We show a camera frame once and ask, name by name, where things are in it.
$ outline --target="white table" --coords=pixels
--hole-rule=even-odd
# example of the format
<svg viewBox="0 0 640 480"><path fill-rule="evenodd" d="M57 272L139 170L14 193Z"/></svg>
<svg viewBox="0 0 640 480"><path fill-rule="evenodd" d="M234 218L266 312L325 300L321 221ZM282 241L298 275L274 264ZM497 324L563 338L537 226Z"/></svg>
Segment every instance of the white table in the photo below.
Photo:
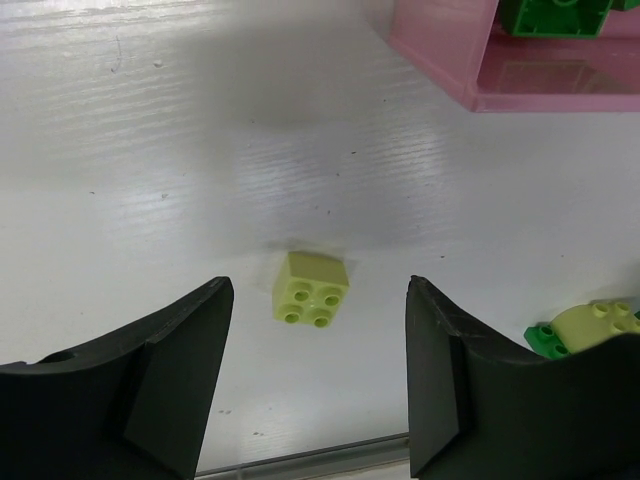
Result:
<svg viewBox="0 0 640 480"><path fill-rule="evenodd" d="M411 274L518 341L636 293L640 117L468 114L388 7L3 2L0 362L230 276L207 470L406 431ZM271 319L294 248L346 259L330 329Z"/></svg>

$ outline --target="scratch mark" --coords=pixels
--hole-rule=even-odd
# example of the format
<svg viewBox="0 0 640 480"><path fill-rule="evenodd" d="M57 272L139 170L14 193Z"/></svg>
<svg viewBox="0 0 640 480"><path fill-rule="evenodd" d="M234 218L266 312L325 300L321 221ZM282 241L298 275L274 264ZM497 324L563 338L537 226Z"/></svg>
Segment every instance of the scratch mark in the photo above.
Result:
<svg viewBox="0 0 640 480"><path fill-rule="evenodd" d="M122 65L122 48L120 47L120 39L116 35L116 43L118 44L118 58L116 59L116 66L111 67L111 73L116 73L120 70L120 65Z"/></svg>

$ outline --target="green building block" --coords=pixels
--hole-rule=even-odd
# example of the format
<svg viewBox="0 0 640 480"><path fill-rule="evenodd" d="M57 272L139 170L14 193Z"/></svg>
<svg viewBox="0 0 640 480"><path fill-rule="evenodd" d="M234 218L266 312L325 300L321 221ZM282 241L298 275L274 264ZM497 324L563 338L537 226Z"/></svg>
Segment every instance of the green building block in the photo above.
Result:
<svg viewBox="0 0 640 480"><path fill-rule="evenodd" d="M551 322L571 353L593 347L622 333L640 333L640 320L628 303L594 303L565 310Z"/></svg>
<svg viewBox="0 0 640 480"><path fill-rule="evenodd" d="M325 328L348 291L347 271L340 260L290 252L273 286L273 316Z"/></svg>
<svg viewBox="0 0 640 480"><path fill-rule="evenodd" d="M569 350L548 324L527 328L524 332L524 338L531 349L543 357L555 359L569 355Z"/></svg>
<svg viewBox="0 0 640 480"><path fill-rule="evenodd" d="M640 0L613 0L613 10L620 10L626 12L633 8L640 7Z"/></svg>
<svg viewBox="0 0 640 480"><path fill-rule="evenodd" d="M595 38L609 14L612 2L501 0L500 22L508 33L520 37Z"/></svg>

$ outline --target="pink box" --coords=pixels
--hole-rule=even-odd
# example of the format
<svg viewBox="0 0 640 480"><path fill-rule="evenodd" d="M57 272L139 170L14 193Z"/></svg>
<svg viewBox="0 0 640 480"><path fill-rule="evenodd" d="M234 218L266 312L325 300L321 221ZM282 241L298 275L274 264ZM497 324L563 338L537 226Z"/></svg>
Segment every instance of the pink box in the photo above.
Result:
<svg viewBox="0 0 640 480"><path fill-rule="evenodd" d="M396 0L391 45L474 112L640 111L640 7L596 39L512 37L498 0Z"/></svg>

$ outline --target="yellow toy block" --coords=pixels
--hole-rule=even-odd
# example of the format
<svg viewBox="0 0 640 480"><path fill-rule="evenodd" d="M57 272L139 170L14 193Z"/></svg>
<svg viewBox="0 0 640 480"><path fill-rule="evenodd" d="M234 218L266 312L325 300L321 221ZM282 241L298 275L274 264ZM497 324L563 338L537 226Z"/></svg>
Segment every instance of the yellow toy block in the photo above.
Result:
<svg viewBox="0 0 640 480"><path fill-rule="evenodd" d="M273 286L273 316L287 323L328 327L348 290L340 260L290 252Z"/></svg>
<svg viewBox="0 0 640 480"><path fill-rule="evenodd" d="M565 347L576 353L622 333L640 333L640 320L628 303L594 303L565 310L551 328Z"/></svg>

